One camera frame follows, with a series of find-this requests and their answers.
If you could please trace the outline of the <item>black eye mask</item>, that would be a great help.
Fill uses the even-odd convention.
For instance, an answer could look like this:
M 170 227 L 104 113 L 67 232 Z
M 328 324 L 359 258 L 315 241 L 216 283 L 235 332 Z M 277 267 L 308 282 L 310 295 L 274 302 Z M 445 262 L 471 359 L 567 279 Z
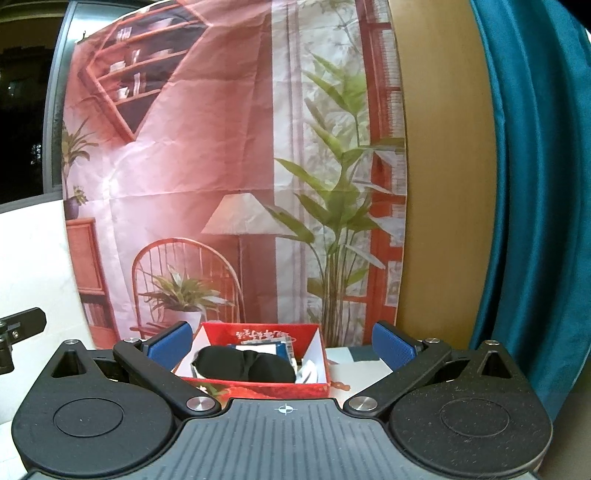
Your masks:
M 207 346 L 191 362 L 207 379 L 253 383 L 294 383 L 296 373 L 287 361 L 277 357 L 259 358 L 250 363 L 245 353 L 228 346 Z

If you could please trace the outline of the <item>blue white tissue pack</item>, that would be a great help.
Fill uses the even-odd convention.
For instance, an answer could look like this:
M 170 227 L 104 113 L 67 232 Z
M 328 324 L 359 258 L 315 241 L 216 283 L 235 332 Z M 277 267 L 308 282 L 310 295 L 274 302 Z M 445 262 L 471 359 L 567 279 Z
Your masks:
M 297 358 L 294 355 L 294 346 L 290 338 L 278 337 L 263 341 L 246 341 L 239 344 L 228 344 L 228 347 L 245 353 L 247 361 L 253 363 L 259 358 L 277 357 L 287 361 L 290 367 L 297 367 Z

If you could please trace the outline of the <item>living room backdrop poster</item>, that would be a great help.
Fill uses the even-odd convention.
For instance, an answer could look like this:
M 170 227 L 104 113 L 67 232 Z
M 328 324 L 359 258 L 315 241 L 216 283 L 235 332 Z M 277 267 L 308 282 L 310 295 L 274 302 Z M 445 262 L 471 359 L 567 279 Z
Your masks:
M 166 324 L 398 313 L 402 81 L 385 1 L 159 1 L 74 45 L 66 229 L 96 346 Z

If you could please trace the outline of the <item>white cartoon print tablecloth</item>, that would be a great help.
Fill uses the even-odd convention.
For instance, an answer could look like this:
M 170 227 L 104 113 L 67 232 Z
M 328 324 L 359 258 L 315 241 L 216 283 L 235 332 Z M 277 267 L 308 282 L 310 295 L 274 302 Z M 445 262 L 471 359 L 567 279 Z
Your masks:
M 327 350 L 331 388 L 329 395 L 339 406 L 370 384 L 383 379 L 391 369 L 379 358 L 370 346 L 338 347 Z M 21 479 L 26 469 L 14 446 L 11 436 L 11 421 L 1 421 L 1 478 Z

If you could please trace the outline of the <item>white board at left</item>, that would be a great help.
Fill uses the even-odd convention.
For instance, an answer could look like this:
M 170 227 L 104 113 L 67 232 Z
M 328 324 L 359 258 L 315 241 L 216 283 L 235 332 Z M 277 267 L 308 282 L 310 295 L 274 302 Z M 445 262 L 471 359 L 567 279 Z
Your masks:
M 64 340 L 92 348 L 79 300 L 63 205 L 47 202 L 1 215 L 1 315 L 38 307 L 44 331 L 17 343 L 15 369 L 1 377 L 1 421 L 10 421 L 39 373 Z

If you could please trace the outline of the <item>red strawberry cardboard box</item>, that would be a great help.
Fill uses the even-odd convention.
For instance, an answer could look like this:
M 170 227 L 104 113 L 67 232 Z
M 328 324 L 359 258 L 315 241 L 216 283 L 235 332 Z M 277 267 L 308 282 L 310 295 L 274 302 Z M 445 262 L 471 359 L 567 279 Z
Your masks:
M 327 355 L 315 324 L 205 322 L 173 372 L 221 404 L 329 397 Z

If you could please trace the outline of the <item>teal curtain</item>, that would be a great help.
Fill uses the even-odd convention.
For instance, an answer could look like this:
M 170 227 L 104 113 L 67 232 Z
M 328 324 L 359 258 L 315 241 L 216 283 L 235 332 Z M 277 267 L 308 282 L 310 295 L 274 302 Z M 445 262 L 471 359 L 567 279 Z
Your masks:
M 590 354 L 590 41 L 557 1 L 476 1 L 496 212 L 471 342 L 500 341 L 556 417 Z

